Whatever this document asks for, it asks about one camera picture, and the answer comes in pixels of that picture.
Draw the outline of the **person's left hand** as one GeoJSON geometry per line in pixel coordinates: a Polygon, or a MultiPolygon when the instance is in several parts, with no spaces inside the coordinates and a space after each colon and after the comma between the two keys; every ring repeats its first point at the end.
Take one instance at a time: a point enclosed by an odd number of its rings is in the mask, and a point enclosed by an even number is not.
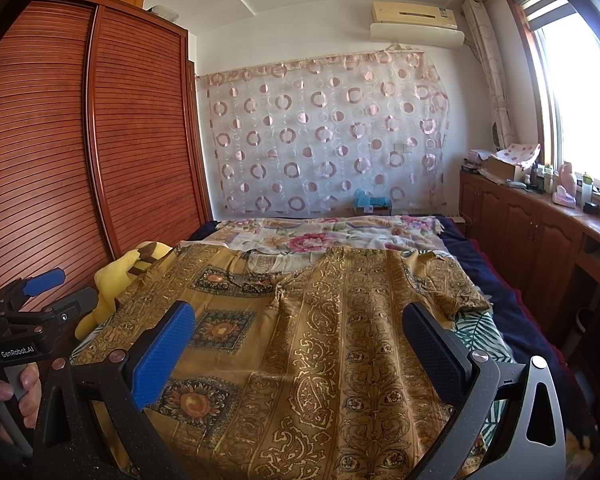
{"type": "MultiPolygon", "coordinates": [[[[20,373],[21,387],[24,390],[24,396],[19,401],[19,411],[23,419],[23,425],[29,429],[34,429],[38,419],[38,410],[40,409],[42,385],[40,381],[40,371],[38,364],[29,363],[20,373]]],[[[0,402],[6,402],[14,395],[14,389],[8,382],[0,379],[0,402]]],[[[0,439],[9,444],[14,441],[8,434],[6,428],[0,421],[0,439]]]]}

